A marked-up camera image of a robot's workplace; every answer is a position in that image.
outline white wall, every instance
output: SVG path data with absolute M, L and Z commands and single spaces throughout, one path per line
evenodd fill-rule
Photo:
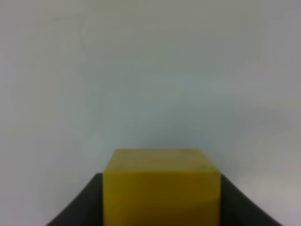
M 197 147 L 301 225 L 299 0 L 2 0 L 0 225 L 40 226 L 116 148 Z

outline yellow cube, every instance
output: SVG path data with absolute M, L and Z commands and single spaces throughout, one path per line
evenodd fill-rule
M 104 226 L 218 226 L 221 174 L 198 150 L 116 150 L 103 173 Z

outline block top face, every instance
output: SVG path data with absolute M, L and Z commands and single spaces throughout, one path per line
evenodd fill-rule
M 218 172 L 197 149 L 119 149 L 106 172 Z

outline block front face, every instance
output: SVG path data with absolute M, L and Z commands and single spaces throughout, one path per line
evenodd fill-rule
M 151 161 L 153 164 L 158 162 L 156 157 Z M 135 166 L 137 170 L 132 166 L 129 169 L 127 163 L 126 167 L 118 164 L 118 170 L 113 170 L 109 164 L 103 174 L 104 225 L 218 226 L 221 192 L 219 171 L 213 165 L 202 170 L 194 163 L 187 168 L 184 167 L 186 163 L 178 164 L 177 161 L 176 165 L 180 165 L 180 168 L 164 166 L 165 170 L 159 164 L 151 166 L 152 170 L 145 166 L 143 170 L 139 170 L 140 166 Z

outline yellow block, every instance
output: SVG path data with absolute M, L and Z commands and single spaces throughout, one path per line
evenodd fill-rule
M 198 150 L 116 150 L 103 173 L 104 226 L 218 226 L 221 174 Z

